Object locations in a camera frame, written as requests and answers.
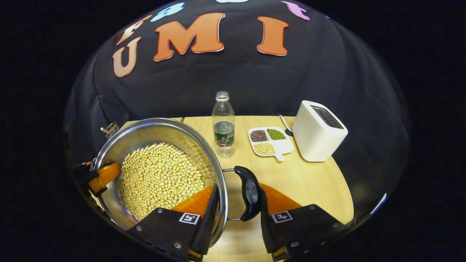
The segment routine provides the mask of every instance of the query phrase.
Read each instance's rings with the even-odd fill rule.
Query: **plastic water bottle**
[[[216,93],[212,111],[214,147],[217,156],[227,158],[234,153],[234,111],[228,92]]]

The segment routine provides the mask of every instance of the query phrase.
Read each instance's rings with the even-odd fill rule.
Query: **dark background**
[[[465,203],[460,195],[464,160],[459,157],[464,148],[460,134],[465,133],[460,129],[465,2],[306,3],[356,33],[385,59],[412,117],[410,161],[392,197],[371,220],[315,260],[464,259],[456,251],[464,232],[458,214]],[[15,175],[5,182],[15,191],[6,198],[12,214],[6,215],[11,258],[160,261],[91,212],[69,178],[59,135],[81,66],[116,31],[161,4],[54,0],[6,5],[3,28],[11,35],[3,42],[12,63],[5,72],[12,80],[5,81],[4,89],[14,94],[7,102],[18,106],[7,103],[5,111],[13,116],[6,120],[6,141],[13,152],[7,170]],[[13,209],[19,212],[13,215]]]

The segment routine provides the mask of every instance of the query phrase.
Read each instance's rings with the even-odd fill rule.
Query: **orange letter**
[[[124,47],[118,49],[113,54],[113,71],[117,77],[127,76],[131,73],[136,65],[136,46],[137,42],[141,40],[141,37],[137,37],[131,42],[128,43],[128,64],[123,67],[121,65],[121,53],[123,52]]]
[[[120,41],[118,41],[118,43],[116,43],[116,45],[119,45],[121,42],[125,41],[126,38],[130,37],[132,34],[133,34],[133,30],[134,29],[137,29],[138,27],[140,27],[143,23],[144,23],[144,20],[147,20],[151,17],[152,15],[148,15],[146,16],[145,18],[143,18],[142,20],[140,20],[139,22],[137,22],[136,24],[128,27],[125,31],[124,31],[124,34],[123,36],[121,37]]]
[[[283,56],[288,54],[288,51],[283,46],[283,34],[288,24],[282,20],[266,16],[260,16],[257,19],[264,25],[262,44],[257,46],[257,50],[261,53],[271,55]]]
[[[162,61],[173,56],[174,52],[170,50],[169,42],[180,55],[183,55],[194,37],[196,42],[191,48],[194,53],[222,50],[223,44],[219,41],[219,24],[224,17],[225,14],[222,13],[203,14],[188,29],[177,21],[159,26],[155,30],[158,33],[158,49],[154,61]]]

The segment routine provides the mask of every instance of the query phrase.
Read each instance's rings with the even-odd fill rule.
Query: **white plate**
[[[280,131],[280,133],[282,133],[285,136],[285,139],[272,140],[270,138],[270,135],[267,132],[267,129],[274,129],[274,130]],[[267,136],[267,141],[253,142],[251,140],[251,132],[256,131],[256,130],[263,130],[265,132],[265,135]],[[280,161],[280,162],[285,160],[283,158],[283,154],[291,153],[295,149],[295,147],[291,143],[291,140],[288,138],[288,135],[286,135],[285,131],[283,131],[283,129],[281,129],[279,127],[270,126],[270,127],[251,128],[247,133],[247,137],[249,138],[249,142],[251,142],[251,147],[253,148],[254,153],[256,153],[257,155],[259,155],[261,157],[275,156],[277,158],[277,160]],[[256,150],[254,149],[254,145],[255,144],[260,144],[260,143],[271,143],[272,146],[275,148],[275,155],[262,155],[262,154],[259,154],[258,152],[256,152]]]

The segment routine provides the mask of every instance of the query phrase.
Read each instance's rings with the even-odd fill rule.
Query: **black cloth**
[[[64,119],[71,164],[97,156],[106,141],[101,127],[150,117],[208,116],[219,90],[230,93],[236,115],[295,116],[301,100],[310,100],[328,107],[349,130],[334,158],[350,188],[355,215],[366,215],[384,193],[392,192],[406,165],[405,101],[389,68],[367,44],[322,13],[298,5],[310,21],[280,1],[193,0],[175,14],[146,20],[116,46],[127,27],[122,28],[89,59],[73,86]],[[226,15],[219,25],[222,51],[193,53],[193,40],[185,54],[174,51],[170,59],[153,61],[157,27],[178,21],[188,28],[207,13]],[[257,50],[263,34],[259,16],[289,24],[284,30],[286,56]],[[112,56],[136,37],[141,37],[136,66],[129,75],[116,77]],[[122,64],[127,61],[125,48]]]

